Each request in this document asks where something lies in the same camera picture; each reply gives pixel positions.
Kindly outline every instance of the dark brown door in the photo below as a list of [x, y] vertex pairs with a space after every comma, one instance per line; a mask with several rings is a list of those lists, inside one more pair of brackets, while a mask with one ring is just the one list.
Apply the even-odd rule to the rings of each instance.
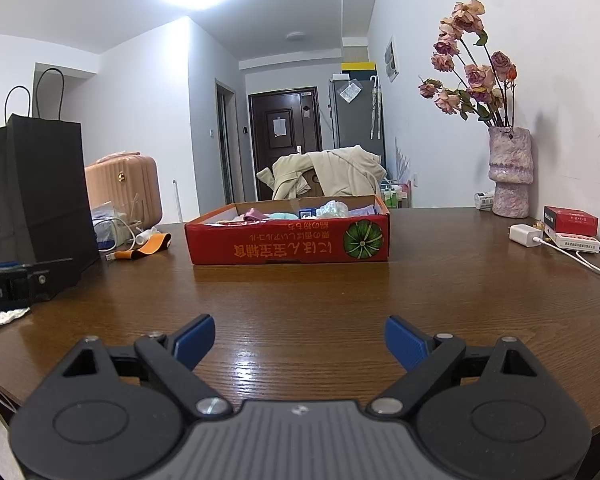
[[[256, 172], [281, 156], [322, 149], [318, 91], [299, 88], [249, 96]], [[272, 190], [258, 181], [258, 198], [271, 200]]]

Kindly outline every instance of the green pumpkin image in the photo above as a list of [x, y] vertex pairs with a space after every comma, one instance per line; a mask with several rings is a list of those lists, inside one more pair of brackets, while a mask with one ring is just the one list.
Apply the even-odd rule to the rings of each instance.
[[353, 222], [344, 233], [344, 250], [352, 258], [365, 260], [382, 248], [382, 229], [370, 220]]

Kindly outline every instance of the flower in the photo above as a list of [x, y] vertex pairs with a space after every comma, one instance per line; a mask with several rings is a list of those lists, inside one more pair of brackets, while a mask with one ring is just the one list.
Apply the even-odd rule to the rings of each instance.
[[443, 18], [440, 20], [440, 36], [448, 34], [459, 40], [462, 38], [462, 29], [456, 25], [456, 22], [452, 18]]
[[461, 28], [467, 32], [475, 32], [479, 34], [484, 30], [484, 25], [480, 19], [480, 15], [484, 14], [484, 5], [478, 0], [471, 0], [470, 3], [456, 3], [454, 12], [451, 17], [454, 20], [454, 26]]
[[504, 96], [502, 95], [502, 90], [494, 88], [491, 95], [493, 97], [493, 105], [496, 108], [504, 108]]
[[469, 64], [464, 67], [464, 72], [466, 73], [467, 81], [469, 82], [469, 85], [472, 86], [472, 88], [484, 86], [487, 89], [491, 90], [491, 88], [493, 88], [493, 85], [496, 83], [495, 76], [493, 75], [493, 70], [490, 66], [477, 66], [474, 64]]
[[436, 79], [427, 79], [419, 87], [420, 95], [425, 99], [433, 99], [439, 89], [442, 88], [442, 82]]
[[443, 88], [438, 93], [436, 99], [436, 106], [440, 108], [445, 114], [454, 115], [460, 109], [460, 96], [452, 94], [451, 90]]
[[467, 93], [479, 103], [490, 104], [493, 101], [493, 96], [484, 86], [468, 89]]
[[509, 68], [509, 71], [507, 72], [507, 80], [515, 81], [517, 77], [518, 77], [518, 70], [516, 69], [515, 65], [511, 65], [511, 68]]
[[433, 48], [435, 48], [436, 52], [439, 54], [447, 54], [449, 56], [460, 54], [456, 37], [452, 36], [451, 34], [440, 36], [438, 38], [438, 42], [433, 46]]
[[503, 52], [497, 51], [491, 56], [491, 62], [496, 70], [498, 79], [502, 82], [507, 80], [507, 72], [511, 69], [512, 63], [509, 57]]
[[431, 63], [440, 72], [451, 72], [456, 67], [453, 58], [448, 54], [434, 54]]

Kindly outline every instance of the pink textured vase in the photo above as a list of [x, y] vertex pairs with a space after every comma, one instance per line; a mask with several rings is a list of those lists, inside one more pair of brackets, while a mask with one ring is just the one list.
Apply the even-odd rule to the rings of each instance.
[[507, 218], [529, 215], [529, 184], [534, 181], [531, 134], [524, 128], [489, 128], [489, 178], [496, 183], [493, 212]]

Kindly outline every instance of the open box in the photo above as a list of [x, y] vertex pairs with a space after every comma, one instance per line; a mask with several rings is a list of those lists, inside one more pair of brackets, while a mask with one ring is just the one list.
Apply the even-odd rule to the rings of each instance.
[[[350, 210], [373, 205], [376, 214], [350, 218], [265, 220], [222, 224], [256, 208], [295, 213], [330, 200]], [[195, 265], [382, 262], [389, 258], [389, 210], [376, 196], [317, 196], [229, 204], [184, 226]]]

